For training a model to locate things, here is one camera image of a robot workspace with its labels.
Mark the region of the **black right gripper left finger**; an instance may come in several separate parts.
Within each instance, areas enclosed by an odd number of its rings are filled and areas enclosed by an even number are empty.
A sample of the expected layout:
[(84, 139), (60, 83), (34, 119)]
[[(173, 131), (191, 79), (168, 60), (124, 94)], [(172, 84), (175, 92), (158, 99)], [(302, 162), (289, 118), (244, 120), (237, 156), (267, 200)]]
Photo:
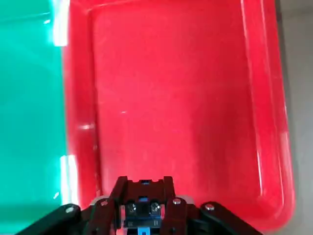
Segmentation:
[(114, 235), (118, 200), (122, 198), (128, 178), (117, 179), (108, 198), (98, 199), (86, 209), (66, 204), (53, 210), (19, 235)]

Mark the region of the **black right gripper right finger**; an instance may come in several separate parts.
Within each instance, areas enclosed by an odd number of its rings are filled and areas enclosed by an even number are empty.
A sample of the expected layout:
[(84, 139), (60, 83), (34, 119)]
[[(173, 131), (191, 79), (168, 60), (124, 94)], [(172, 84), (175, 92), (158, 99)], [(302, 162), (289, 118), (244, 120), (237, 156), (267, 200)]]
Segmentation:
[(261, 232), (246, 223), (226, 207), (213, 201), (200, 207), (177, 197), (173, 178), (163, 178), (165, 186), (165, 214), (162, 220), (164, 235), (260, 235)]

